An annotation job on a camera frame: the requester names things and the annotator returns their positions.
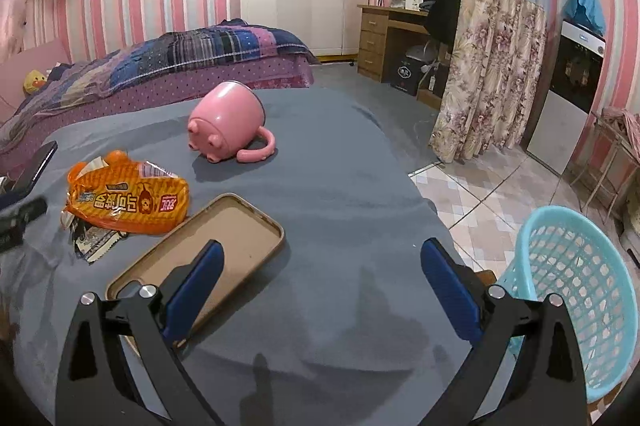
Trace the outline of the orange tangerine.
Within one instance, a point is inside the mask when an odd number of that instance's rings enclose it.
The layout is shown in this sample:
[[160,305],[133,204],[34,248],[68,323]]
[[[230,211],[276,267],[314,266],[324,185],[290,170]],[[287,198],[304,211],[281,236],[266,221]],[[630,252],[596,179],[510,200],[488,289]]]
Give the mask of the orange tangerine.
[[127,152],[122,150],[113,150],[104,155],[103,161],[108,166],[128,164],[131,162]]

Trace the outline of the pink clothes on rack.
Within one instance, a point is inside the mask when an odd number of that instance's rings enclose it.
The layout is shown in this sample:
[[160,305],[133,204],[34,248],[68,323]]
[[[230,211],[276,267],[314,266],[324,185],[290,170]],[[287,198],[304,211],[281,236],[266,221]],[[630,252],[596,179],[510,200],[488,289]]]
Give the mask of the pink clothes on rack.
[[605,107],[602,109],[603,121],[612,126],[628,143],[636,160],[640,157],[640,123],[639,114],[626,109]]

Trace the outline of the tan phone case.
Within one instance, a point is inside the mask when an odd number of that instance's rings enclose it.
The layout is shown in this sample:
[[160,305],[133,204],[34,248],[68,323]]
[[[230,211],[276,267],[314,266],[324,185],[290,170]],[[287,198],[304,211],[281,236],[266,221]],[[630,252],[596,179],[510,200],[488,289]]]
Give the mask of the tan phone case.
[[115,278],[108,299],[132,283],[162,294],[160,333],[186,345],[216,309],[280,250],[283,227],[234,193],[225,193],[171,231]]

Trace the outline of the blue cloth on dispenser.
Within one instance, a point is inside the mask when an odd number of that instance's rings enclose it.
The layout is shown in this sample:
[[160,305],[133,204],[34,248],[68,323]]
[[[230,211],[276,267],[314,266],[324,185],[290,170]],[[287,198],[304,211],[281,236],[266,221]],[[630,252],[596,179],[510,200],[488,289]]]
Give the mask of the blue cloth on dispenser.
[[603,36],[606,30],[604,13],[599,0],[567,0],[563,8],[564,18]]

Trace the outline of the white water dispenser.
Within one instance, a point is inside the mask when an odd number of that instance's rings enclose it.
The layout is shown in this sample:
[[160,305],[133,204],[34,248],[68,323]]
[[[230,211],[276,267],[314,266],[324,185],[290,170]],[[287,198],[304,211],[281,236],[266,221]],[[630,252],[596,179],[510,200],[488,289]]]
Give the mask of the white water dispenser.
[[605,40],[564,20],[549,89],[527,147],[535,160],[561,176],[596,99]]

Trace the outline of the black smartphone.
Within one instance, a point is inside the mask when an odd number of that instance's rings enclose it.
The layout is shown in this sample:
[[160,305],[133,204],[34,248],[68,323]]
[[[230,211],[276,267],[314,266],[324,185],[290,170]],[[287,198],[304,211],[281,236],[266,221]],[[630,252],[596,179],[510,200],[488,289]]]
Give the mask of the black smartphone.
[[1,194],[0,209],[7,209],[29,196],[56,150],[58,150],[58,143],[55,140],[47,142],[40,147],[27,162],[17,181],[6,193]]

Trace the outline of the patterned small wrapper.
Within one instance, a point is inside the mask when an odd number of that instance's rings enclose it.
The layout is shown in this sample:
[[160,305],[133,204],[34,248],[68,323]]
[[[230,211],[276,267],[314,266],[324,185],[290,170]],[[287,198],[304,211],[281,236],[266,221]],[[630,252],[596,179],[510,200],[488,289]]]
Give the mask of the patterned small wrapper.
[[70,233],[70,244],[76,256],[88,264],[98,261],[115,244],[128,237],[127,232],[93,226],[65,209],[61,213],[61,226]]

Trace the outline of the bed with plaid quilt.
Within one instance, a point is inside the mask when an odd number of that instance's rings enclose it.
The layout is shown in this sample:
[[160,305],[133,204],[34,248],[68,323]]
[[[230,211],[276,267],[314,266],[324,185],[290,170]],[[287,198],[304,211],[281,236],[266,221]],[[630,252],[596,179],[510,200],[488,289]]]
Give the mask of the bed with plaid quilt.
[[168,32],[104,58],[63,66],[1,125],[1,171],[23,169],[46,138],[72,123],[198,98],[222,81],[306,88],[317,58],[290,31],[242,19]]

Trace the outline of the teal plastic laundry basket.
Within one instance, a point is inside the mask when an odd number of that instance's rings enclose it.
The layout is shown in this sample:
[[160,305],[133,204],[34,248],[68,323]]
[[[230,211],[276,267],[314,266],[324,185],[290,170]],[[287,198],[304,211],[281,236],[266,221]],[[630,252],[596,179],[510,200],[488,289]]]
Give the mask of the teal plastic laundry basket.
[[623,380],[637,342],[636,292],[622,257],[590,219],[558,205],[533,211],[518,231],[514,257],[498,284],[528,301],[552,293],[563,298],[589,403]]

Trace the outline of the yellow duck plush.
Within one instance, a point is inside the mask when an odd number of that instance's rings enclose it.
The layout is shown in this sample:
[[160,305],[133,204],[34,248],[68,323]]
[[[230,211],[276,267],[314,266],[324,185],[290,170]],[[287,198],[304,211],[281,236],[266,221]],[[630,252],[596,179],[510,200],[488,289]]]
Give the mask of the yellow duck plush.
[[47,84],[48,77],[37,70],[28,72],[23,82],[23,90],[26,96],[36,94],[38,90]]

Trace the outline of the floral curtain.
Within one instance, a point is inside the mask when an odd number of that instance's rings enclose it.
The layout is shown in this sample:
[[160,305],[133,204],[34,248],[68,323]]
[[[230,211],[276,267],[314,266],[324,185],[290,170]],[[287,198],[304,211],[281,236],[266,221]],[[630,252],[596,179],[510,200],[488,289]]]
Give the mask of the floral curtain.
[[442,163],[518,145],[532,111],[547,14],[529,0],[461,0],[430,146]]

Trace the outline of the grey bed cover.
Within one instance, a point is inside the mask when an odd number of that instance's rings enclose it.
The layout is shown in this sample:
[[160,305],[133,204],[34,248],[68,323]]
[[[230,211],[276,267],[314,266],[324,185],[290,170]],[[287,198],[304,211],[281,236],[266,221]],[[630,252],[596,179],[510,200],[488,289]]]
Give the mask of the grey bed cover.
[[[1,257],[17,380],[54,414],[58,364],[82,294],[160,284],[210,240],[224,273],[183,363],[229,425],[414,425],[470,346],[421,269],[423,242],[454,245],[378,121],[332,90],[264,90],[269,159],[218,164],[188,147],[192,102],[101,117],[53,135],[36,194],[47,214]],[[62,227],[68,171],[122,150],[184,179],[189,220],[132,235],[89,263]]]

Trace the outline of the pink pig mug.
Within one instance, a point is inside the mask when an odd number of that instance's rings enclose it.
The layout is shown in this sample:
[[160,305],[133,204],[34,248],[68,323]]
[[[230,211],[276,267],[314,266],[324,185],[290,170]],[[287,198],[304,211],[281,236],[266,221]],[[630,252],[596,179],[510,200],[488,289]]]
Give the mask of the pink pig mug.
[[265,124],[265,108],[250,87],[222,82],[191,112],[189,147],[214,164],[232,157],[239,163],[265,161],[276,152],[276,139]]

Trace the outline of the wooden desk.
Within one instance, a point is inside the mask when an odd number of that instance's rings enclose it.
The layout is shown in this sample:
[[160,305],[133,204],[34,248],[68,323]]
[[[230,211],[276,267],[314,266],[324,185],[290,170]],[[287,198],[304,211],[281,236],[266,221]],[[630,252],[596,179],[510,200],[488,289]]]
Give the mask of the wooden desk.
[[362,5],[360,9],[358,72],[390,85],[390,69],[396,60],[404,57],[421,60],[425,64],[424,75],[416,96],[411,97],[438,110],[448,78],[450,55],[448,47],[425,29],[427,13],[372,5]]

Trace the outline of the orange snack bag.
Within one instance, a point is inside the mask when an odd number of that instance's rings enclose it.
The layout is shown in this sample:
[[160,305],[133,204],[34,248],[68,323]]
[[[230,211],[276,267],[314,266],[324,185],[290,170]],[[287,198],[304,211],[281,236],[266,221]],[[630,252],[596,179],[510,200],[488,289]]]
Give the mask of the orange snack bag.
[[78,163],[67,174],[64,209],[102,229],[163,235],[186,219],[189,205],[186,179],[150,162]]

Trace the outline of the black box under desk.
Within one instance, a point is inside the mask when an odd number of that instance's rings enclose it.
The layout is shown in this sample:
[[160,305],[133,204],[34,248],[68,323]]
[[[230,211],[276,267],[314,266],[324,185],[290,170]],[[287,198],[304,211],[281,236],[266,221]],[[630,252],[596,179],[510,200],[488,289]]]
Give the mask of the black box under desk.
[[410,96],[416,96],[423,78],[424,62],[410,57],[395,61],[390,69],[390,85]]

